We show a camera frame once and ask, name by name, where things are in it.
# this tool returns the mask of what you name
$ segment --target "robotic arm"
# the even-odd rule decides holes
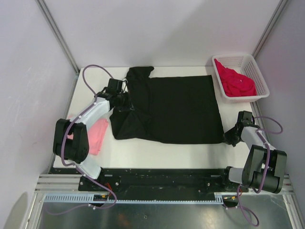
[[[283,185],[287,154],[270,145],[259,128],[255,125],[251,112],[240,111],[235,127],[224,134],[225,143],[236,146],[243,141],[250,149],[244,168],[227,167],[226,179],[244,187],[259,188],[264,177],[262,190],[279,193]],[[268,163],[266,144],[270,148]]]
[[[97,120],[114,107],[118,107],[119,110],[130,109],[129,96],[128,93],[124,93],[122,90],[122,84],[123,81],[121,80],[110,79],[108,87],[97,93],[97,100],[94,102],[94,106],[83,116],[79,116],[79,119],[73,124],[69,132],[69,135],[73,134],[73,138],[66,140],[64,148],[65,160],[76,163],[86,175],[93,179],[98,178],[101,167],[89,155],[88,131]],[[71,120],[74,119],[75,117],[72,117],[70,120],[59,119],[57,121],[53,143],[54,154],[61,156],[64,133],[70,125]]]

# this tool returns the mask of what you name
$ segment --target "white table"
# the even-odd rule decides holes
[[[117,79],[123,79],[128,69],[107,68]],[[250,103],[226,104],[222,101],[213,67],[155,67],[151,73],[151,77],[196,75],[213,76],[215,95],[225,132],[235,125],[239,111],[252,111]],[[85,76],[88,84],[96,92],[108,84],[109,77],[102,69],[87,69]],[[93,94],[84,84],[80,74],[68,116],[78,114],[92,99]],[[226,168],[244,167],[248,154],[249,149],[242,142],[232,147],[224,143],[173,145],[142,139],[116,140],[109,125],[100,153],[92,157],[103,168]],[[64,167],[59,156],[56,156],[53,167]]]

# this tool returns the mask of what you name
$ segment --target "red clothing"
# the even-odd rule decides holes
[[[255,96],[256,88],[252,79],[237,73],[233,69],[225,68],[215,59],[216,68],[224,87],[224,92],[229,97]]]

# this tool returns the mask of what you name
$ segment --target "black t-shirt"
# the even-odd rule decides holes
[[[170,144],[217,144],[223,126],[212,77],[149,78],[153,67],[130,68],[126,79],[134,110],[114,108],[115,139],[141,138]]]

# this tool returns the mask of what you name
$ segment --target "laundry basket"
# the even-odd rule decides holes
[[[242,97],[229,97],[225,94],[223,84],[221,83],[215,59],[218,60],[224,67],[234,69],[236,72],[246,75],[253,79],[256,87],[256,96],[242,96]],[[255,59],[249,54],[236,54],[236,55],[216,55],[212,57],[216,76],[220,85],[221,93],[225,102],[228,103],[249,103],[254,102],[260,98],[266,98],[270,92],[267,84],[259,70]]]

